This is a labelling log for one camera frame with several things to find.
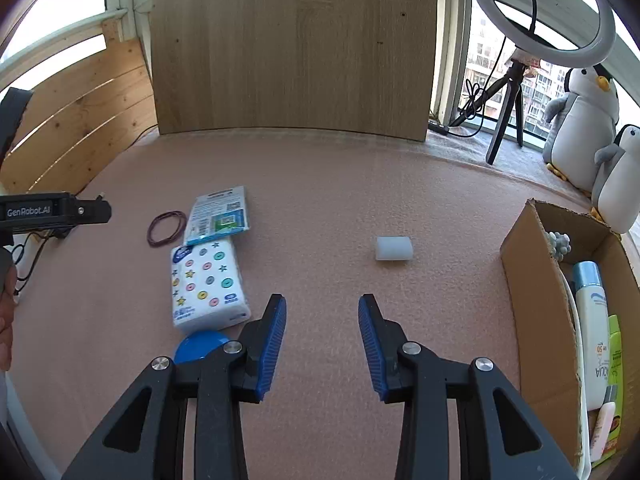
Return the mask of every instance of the wooden wall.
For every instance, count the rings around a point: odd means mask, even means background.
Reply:
[[[424,140],[436,0],[154,0],[162,134],[282,126]]]
[[[0,181],[9,193],[77,193],[156,123],[140,42],[108,38],[33,89]]]

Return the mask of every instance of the human hand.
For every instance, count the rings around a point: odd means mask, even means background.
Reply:
[[[4,291],[0,298],[0,370],[8,371],[11,367],[11,346],[14,342],[14,290],[18,273],[15,266],[9,268],[4,279]]]

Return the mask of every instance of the box flap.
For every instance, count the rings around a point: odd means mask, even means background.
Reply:
[[[504,239],[500,255],[518,336],[520,392],[575,465],[580,451],[580,387],[574,325],[537,204],[527,201]],[[543,214],[547,221],[556,221],[552,208],[543,206]]]

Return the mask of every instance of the penguin plush toy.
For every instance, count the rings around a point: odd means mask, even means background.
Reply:
[[[627,124],[615,142],[596,152],[598,176],[591,194],[591,214],[626,233],[640,212],[640,128]]]
[[[569,70],[564,95],[545,109],[545,121],[553,120],[542,153],[547,168],[591,192],[598,173],[594,156],[613,142],[619,108],[616,84],[602,65]]]

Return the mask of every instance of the polka dot packaging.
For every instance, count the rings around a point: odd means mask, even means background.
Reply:
[[[230,237],[173,249],[171,294],[174,326],[186,334],[251,317]]]

